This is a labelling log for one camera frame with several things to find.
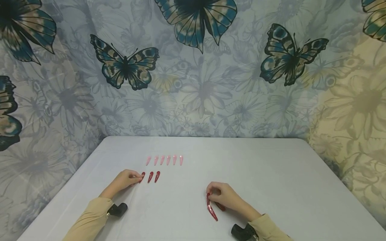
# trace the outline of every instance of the red hair clip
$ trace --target red hair clip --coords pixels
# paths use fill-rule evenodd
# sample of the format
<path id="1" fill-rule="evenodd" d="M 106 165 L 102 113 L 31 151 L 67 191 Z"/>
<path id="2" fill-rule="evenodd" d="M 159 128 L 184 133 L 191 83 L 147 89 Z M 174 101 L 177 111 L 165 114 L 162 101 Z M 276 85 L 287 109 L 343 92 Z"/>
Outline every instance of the red hair clip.
<path id="1" fill-rule="evenodd" d="M 161 174 L 161 172 L 160 171 L 158 171 L 157 172 L 157 174 L 156 174 L 156 179 L 154 180 L 154 183 L 156 183 L 157 182 L 157 180 L 158 180 L 158 178 L 159 178 L 159 175 Z"/>
<path id="2" fill-rule="evenodd" d="M 151 181 L 151 178 L 153 177 L 153 175 L 154 175 L 154 172 L 150 172 L 150 176 L 149 176 L 149 179 L 147 180 L 147 183 Z"/>
<path id="3" fill-rule="evenodd" d="M 143 179 L 145 178 L 145 174 L 146 174 L 145 172 L 142 173 L 143 178 L 141 181 L 139 181 L 139 183 L 141 183 L 143 181 Z"/>
<path id="4" fill-rule="evenodd" d="M 207 194 L 207 207 L 208 207 L 208 211 L 210 212 L 210 214 L 212 215 L 212 217 L 218 221 L 218 218 L 215 214 L 215 212 L 213 211 L 213 208 L 210 206 L 210 203 L 209 203 L 209 196 L 210 196 L 210 193 Z"/>

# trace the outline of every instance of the person's right hand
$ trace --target person's right hand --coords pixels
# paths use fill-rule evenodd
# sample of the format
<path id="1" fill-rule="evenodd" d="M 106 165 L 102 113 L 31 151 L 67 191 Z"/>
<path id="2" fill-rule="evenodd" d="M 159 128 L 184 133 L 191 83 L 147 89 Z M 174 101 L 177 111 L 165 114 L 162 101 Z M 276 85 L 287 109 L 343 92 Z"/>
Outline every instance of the person's right hand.
<path id="1" fill-rule="evenodd" d="M 261 217 L 261 214 L 244 201 L 227 183 L 211 182 L 207 187 L 209 200 L 233 209 L 244 216 L 249 222 Z"/>
<path id="2" fill-rule="evenodd" d="M 207 187 L 207 193 L 210 193 L 209 200 L 233 209 L 239 210 L 244 200 L 227 183 L 211 182 Z"/>

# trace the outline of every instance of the wall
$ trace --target wall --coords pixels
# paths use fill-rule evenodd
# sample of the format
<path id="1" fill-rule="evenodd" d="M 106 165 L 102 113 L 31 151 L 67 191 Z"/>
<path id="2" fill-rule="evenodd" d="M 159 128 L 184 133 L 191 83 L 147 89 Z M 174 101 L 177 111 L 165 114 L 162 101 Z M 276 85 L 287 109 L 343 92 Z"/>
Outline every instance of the wall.
<path id="1" fill-rule="evenodd" d="M 23 1 L 8 2 L 0 13 Z M 382 5 L 372 15 L 371 0 L 202 1 L 219 27 L 208 22 L 192 41 L 184 18 L 157 5 L 170 1 L 24 2 L 50 30 L 45 41 L 26 37 L 35 59 L 0 40 L 0 75 L 16 87 L 3 90 L 1 118 L 21 125 L 10 134 L 0 122 L 2 240 L 22 233 L 107 135 L 302 138 L 386 228 L 384 23 L 366 27 Z"/>

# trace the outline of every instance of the blue butterfly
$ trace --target blue butterfly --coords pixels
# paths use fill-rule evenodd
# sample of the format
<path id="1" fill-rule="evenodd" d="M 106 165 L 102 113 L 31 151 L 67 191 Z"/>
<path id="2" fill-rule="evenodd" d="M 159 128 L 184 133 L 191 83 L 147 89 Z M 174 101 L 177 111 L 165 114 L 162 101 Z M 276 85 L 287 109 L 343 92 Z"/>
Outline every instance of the blue butterfly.
<path id="1" fill-rule="evenodd" d="M 149 71 L 156 68 L 156 61 L 159 58 L 157 48 L 140 50 L 128 58 L 113 49 L 113 44 L 111 47 L 93 34 L 91 43 L 97 53 L 96 57 L 103 63 L 102 73 L 110 85 L 119 89 L 127 79 L 133 90 L 147 88 L 151 82 Z"/>
<path id="2" fill-rule="evenodd" d="M 363 11 L 372 13 L 363 25 L 363 32 L 386 42 L 386 0 L 362 0 Z"/>
<path id="3" fill-rule="evenodd" d="M 306 64 L 312 63 L 324 49 L 328 39 L 317 39 L 298 48 L 290 33 L 280 24 L 272 24 L 268 32 L 265 53 L 269 55 L 261 64 L 261 74 L 265 81 L 274 83 L 283 74 L 284 86 L 292 85 L 303 72 Z"/>
<path id="4" fill-rule="evenodd" d="M 20 141 L 22 124 L 8 115 L 17 109 L 13 92 L 15 88 L 8 76 L 0 76 L 0 152 Z"/>
<path id="5" fill-rule="evenodd" d="M 237 14 L 234 0 L 155 0 L 177 40 L 203 53 L 205 26 L 217 45 Z"/>
<path id="6" fill-rule="evenodd" d="M 0 0 L 0 40 L 22 62 L 40 64 L 27 39 L 54 54 L 56 23 L 41 6 L 40 0 Z"/>

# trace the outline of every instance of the beige sleeve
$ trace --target beige sleeve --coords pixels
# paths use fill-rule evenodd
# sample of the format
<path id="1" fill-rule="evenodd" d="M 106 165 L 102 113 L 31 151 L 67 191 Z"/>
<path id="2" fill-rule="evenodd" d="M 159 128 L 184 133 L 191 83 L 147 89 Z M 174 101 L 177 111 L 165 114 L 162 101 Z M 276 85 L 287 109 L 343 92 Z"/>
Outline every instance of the beige sleeve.
<path id="1" fill-rule="evenodd" d="M 111 199 L 98 197 L 91 200 L 75 224 L 70 228 L 63 241 L 93 241 L 107 221 L 107 211 Z"/>
<path id="2" fill-rule="evenodd" d="M 256 230 L 260 238 L 259 241 L 293 241 L 293 239 L 276 226 L 268 214 L 264 214 L 249 224 Z"/>

